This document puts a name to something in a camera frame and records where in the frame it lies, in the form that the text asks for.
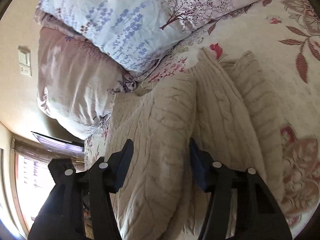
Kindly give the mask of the light blue floral pillow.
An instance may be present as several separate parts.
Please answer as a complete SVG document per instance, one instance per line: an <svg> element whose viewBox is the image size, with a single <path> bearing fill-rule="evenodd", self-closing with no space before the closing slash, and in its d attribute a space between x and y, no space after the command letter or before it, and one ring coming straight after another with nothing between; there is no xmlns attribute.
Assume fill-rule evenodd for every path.
<svg viewBox="0 0 320 240"><path fill-rule="evenodd" d="M259 0L40 0L35 20L67 26L142 74L209 21Z"/></svg>

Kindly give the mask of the dark framed wall picture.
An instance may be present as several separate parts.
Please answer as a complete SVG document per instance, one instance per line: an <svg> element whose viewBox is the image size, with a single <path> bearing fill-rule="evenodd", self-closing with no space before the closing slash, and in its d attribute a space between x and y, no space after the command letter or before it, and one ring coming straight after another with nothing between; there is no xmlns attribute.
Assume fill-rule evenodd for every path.
<svg viewBox="0 0 320 240"><path fill-rule="evenodd" d="M77 158L85 155L85 146L82 142L57 139L37 132L32 132L32 134L47 150Z"/></svg>

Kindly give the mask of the bright window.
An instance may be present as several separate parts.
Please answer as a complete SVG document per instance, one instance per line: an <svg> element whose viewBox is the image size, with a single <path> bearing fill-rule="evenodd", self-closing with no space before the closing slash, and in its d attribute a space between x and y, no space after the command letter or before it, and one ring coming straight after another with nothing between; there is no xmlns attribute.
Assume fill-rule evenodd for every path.
<svg viewBox="0 0 320 240"><path fill-rule="evenodd" d="M70 158L76 170L83 171L84 157L53 152L18 139L13 140L12 151L15 157L17 198L24 223L30 230L55 185L48 169L49 162L53 158Z"/></svg>

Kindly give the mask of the mauve floral pillow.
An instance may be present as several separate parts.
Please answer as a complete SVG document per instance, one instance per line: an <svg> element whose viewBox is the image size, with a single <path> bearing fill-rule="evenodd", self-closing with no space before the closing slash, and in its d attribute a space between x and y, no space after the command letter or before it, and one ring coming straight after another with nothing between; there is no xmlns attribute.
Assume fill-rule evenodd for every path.
<svg viewBox="0 0 320 240"><path fill-rule="evenodd" d="M55 16L37 8L39 109L73 136L85 140L112 108L117 93L132 92L134 78Z"/></svg>

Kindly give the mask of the white wall switch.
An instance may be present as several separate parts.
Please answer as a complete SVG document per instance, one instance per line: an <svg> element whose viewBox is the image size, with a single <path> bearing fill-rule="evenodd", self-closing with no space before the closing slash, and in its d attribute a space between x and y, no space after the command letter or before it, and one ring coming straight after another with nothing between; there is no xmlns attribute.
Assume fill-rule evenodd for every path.
<svg viewBox="0 0 320 240"><path fill-rule="evenodd" d="M28 77L32 77L31 70L31 51L27 47L18 47L18 62L20 67L20 73Z"/></svg>

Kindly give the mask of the floral bed sheet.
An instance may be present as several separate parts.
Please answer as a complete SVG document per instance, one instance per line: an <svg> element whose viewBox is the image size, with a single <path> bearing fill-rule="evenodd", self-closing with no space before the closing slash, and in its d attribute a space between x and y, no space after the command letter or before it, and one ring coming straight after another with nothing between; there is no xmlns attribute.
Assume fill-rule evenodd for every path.
<svg viewBox="0 0 320 240"><path fill-rule="evenodd" d="M143 82L159 82L197 62L252 52L277 102L284 195L278 201L292 237L319 204L319 18L308 0L262 0L238 9L182 41ZM106 156L111 115L86 142L86 166Z"/></svg>

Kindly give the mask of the beige cable-knit sweater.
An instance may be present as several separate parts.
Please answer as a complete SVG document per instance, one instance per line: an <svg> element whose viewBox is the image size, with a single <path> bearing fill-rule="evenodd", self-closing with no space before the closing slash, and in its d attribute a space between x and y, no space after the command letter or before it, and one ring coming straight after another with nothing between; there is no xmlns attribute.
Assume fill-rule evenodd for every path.
<svg viewBox="0 0 320 240"><path fill-rule="evenodd" d="M127 139L134 154L112 206L123 239L200 234L209 196L194 183L189 140L228 168L255 168L284 195L277 102L255 55L219 62L201 49L195 65L114 97L106 156Z"/></svg>

